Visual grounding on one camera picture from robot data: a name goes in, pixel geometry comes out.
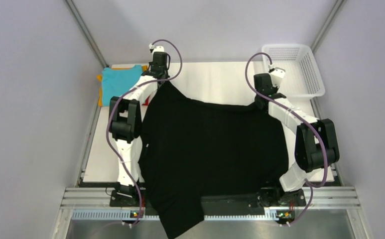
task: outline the yellow folded cloth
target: yellow folded cloth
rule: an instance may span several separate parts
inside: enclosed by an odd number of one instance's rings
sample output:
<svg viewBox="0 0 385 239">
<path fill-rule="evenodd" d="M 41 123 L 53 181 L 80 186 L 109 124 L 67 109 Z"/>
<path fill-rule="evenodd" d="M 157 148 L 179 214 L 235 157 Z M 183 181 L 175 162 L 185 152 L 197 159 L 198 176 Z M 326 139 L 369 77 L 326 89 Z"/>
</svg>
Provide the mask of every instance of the yellow folded cloth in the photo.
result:
<svg viewBox="0 0 385 239">
<path fill-rule="evenodd" d="M 146 71 L 148 68 L 148 66 L 142 66 L 142 71 Z M 127 70 L 129 68 L 113 68 L 112 67 L 112 70 Z M 103 80 L 103 76 L 102 75 L 98 75 L 97 76 L 97 80 L 99 80 L 100 82 Z M 103 102 L 102 102 L 102 97 L 103 97 L 103 89 L 102 87 L 100 86 L 100 90 L 99 90 L 99 106 L 103 106 Z"/>
</svg>

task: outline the black t-shirt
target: black t-shirt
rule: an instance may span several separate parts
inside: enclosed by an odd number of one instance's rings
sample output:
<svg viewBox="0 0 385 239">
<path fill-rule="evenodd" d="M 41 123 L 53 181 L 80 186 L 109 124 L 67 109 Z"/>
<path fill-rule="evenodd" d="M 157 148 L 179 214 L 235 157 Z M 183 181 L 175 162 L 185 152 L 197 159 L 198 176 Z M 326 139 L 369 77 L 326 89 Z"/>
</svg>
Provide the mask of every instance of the black t-shirt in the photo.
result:
<svg viewBox="0 0 385 239">
<path fill-rule="evenodd" d="M 150 102 L 141 138 L 147 197 L 170 239 L 204 219 L 201 196 L 254 193 L 288 169 L 279 121 L 254 104 L 189 99 L 170 82 Z"/>
</svg>

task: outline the gray wall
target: gray wall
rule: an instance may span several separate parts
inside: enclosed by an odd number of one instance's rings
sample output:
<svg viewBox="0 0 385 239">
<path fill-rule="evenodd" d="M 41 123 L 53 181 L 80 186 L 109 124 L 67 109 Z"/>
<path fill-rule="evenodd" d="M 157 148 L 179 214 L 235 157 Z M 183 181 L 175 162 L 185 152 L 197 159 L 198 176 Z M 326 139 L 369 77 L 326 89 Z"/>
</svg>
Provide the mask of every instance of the gray wall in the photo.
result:
<svg viewBox="0 0 385 239">
<path fill-rule="evenodd" d="M 385 1 L 348 1 L 316 53 L 344 179 L 375 238 L 385 238 Z"/>
<path fill-rule="evenodd" d="M 0 0 L 0 239 L 51 236 L 100 69 L 62 0 Z"/>
<path fill-rule="evenodd" d="M 166 38 L 185 61 L 246 61 L 265 44 L 311 45 L 334 0 L 74 0 L 109 64 L 148 62 Z M 176 54 L 167 49 L 169 54 Z"/>
</svg>

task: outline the plastic basket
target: plastic basket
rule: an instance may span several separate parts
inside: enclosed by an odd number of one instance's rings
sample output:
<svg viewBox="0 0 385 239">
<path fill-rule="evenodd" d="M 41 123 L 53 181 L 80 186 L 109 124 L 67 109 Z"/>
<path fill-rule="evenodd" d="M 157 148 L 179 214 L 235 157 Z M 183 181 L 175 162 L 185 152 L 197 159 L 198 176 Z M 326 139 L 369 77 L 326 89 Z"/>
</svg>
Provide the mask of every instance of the plastic basket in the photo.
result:
<svg viewBox="0 0 385 239">
<path fill-rule="evenodd" d="M 286 75 L 279 92 L 288 98 L 310 100 L 325 93 L 320 71 L 311 48 L 300 44 L 271 44 L 261 48 L 273 60 L 276 67 L 285 69 Z M 268 72 L 270 64 L 263 56 L 264 70 Z"/>
</svg>

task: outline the gray floor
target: gray floor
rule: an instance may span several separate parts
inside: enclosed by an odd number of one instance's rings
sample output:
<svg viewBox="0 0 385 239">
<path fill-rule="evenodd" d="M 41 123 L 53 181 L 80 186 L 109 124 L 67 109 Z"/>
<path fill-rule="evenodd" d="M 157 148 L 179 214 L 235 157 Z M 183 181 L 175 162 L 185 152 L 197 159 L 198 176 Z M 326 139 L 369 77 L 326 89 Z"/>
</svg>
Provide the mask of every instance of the gray floor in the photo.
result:
<svg viewBox="0 0 385 239">
<path fill-rule="evenodd" d="M 72 220 L 67 239 L 166 239 L 159 221 L 141 222 L 129 229 L 120 222 L 100 229 L 109 221 Z M 196 225 L 178 239 L 353 239 L 345 210 L 309 211 L 290 228 L 274 227 L 274 222 L 212 222 Z"/>
</svg>

